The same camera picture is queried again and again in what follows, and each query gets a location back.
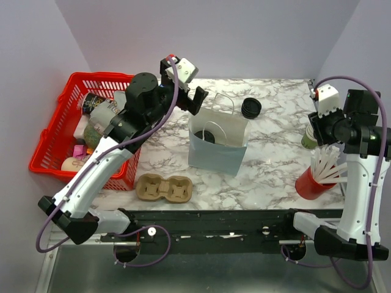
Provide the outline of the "stack of green paper cups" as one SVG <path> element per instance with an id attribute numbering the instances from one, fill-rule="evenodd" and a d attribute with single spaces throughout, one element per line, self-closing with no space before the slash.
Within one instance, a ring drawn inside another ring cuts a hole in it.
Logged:
<path id="1" fill-rule="evenodd" d="M 305 133 L 301 139 L 301 144 L 304 148 L 308 150 L 314 150 L 318 147 L 318 142 L 314 136 L 313 127 L 311 124 L 307 125 Z"/>

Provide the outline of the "black cup lid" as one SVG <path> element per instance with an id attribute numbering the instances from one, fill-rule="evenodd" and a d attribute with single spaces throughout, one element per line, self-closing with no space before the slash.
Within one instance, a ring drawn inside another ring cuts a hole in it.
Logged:
<path id="1" fill-rule="evenodd" d="M 210 131 L 200 130 L 195 133 L 195 136 L 201 140 L 215 144 L 215 137 Z"/>

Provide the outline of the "light blue paper bag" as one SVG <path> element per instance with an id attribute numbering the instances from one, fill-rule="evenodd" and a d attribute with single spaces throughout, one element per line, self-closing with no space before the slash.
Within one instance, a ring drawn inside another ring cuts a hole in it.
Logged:
<path id="1" fill-rule="evenodd" d="M 228 112 L 215 110 L 218 101 L 228 99 Z M 202 107 L 197 115 L 189 115 L 189 155 L 191 167 L 236 176 L 243 161 L 250 133 L 249 121 L 234 114 L 235 103 L 227 95 L 217 93 L 211 107 Z M 210 131 L 215 144 L 195 136 L 200 130 Z"/>

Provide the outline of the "brown pulp cup carrier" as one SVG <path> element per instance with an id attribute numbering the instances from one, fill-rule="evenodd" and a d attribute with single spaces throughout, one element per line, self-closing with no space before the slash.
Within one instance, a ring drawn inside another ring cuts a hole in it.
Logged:
<path id="1" fill-rule="evenodd" d="M 165 199 L 169 203 L 187 203 L 192 197 L 192 181 L 185 176 L 171 176 L 164 179 L 152 173 L 142 175 L 136 184 L 136 195 L 143 201 Z"/>

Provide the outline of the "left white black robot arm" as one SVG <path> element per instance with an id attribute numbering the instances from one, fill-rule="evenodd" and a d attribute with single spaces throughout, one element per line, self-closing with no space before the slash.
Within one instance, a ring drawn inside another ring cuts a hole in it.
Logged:
<path id="1" fill-rule="evenodd" d="M 167 56 L 160 63 L 160 78 L 135 75 L 125 90 L 125 107 L 103 132 L 98 146 L 73 179 L 55 196 L 44 196 L 39 208 L 76 245 L 94 234 L 114 233 L 122 241 L 135 235 L 135 226 L 124 209 L 93 211 L 99 191 L 119 167 L 170 117 L 175 107 L 197 115 L 208 92 L 197 87 L 189 97 L 189 84 L 199 69 L 185 58 Z"/>

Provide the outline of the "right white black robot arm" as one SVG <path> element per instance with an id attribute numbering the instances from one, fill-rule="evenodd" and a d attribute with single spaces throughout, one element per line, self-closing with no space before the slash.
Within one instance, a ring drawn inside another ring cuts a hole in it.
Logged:
<path id="1" fill-rule="evenodd" d="M 297 211 L 282 222 L 281 232 L 288 239 L 309 236 L 319 255 L 385 261 L 389 249 L 381 245 L 379 210 L 390 167 L 390 128 L 377 126 L 379 106 L 368 90 L 348 90 L 343 108 L 335 87 L 326 84 L 313 92 L 318 107 L 309 120 L 318 144 L 345 146 L 345 205 L 338 225 Z"/>

